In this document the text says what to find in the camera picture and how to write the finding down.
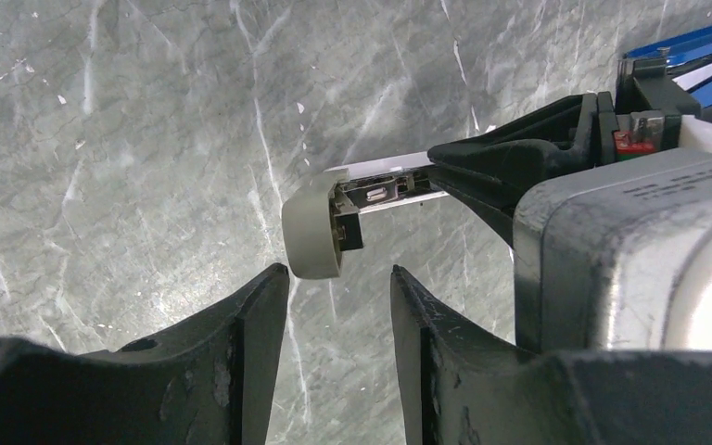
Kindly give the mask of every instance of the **blue rail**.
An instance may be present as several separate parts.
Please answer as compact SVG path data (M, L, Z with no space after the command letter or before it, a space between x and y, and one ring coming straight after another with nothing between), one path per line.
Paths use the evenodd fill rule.
M709 26L631 50L625 58L667 57L667 65L674 67L711 54L712 26Z

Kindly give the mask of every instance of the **red component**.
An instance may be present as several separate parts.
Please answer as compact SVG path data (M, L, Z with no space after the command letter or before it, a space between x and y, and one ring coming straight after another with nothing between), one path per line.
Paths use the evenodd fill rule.
M632 143L627 132L614 132L613 140L616 141L616 152L619 156L640 156L656 153L656 147L650 142Z

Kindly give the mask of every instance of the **marble countertop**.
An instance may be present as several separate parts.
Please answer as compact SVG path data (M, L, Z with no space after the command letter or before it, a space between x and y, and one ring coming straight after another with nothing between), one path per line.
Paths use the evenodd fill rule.
M0 2L0 336L81 353L285 262L326 168L613 89L617 54L712 24L695 0ZM513 336L508 249L453 198L366 215L337 280L294 280L269 443L403 443L394 263Z

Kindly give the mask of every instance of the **gray marble surface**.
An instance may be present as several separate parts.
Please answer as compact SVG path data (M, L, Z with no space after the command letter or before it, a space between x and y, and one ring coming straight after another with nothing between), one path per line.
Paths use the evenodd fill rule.
M323 169L612 89L694 0L0 1L0 336L116 349L284 261ZM270 443L403 443L390 266L512 337L507 247L452 198L363 218L342 278L294 281Z

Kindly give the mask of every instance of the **blue metal frame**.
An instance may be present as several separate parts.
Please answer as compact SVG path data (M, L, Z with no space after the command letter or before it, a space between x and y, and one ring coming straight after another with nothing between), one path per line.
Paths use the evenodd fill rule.
M670 68L710 55L712 55L712 26L642 46L629 51L624 58L664 57ZM704 107L712 106L712 79L697 85L688 93Z

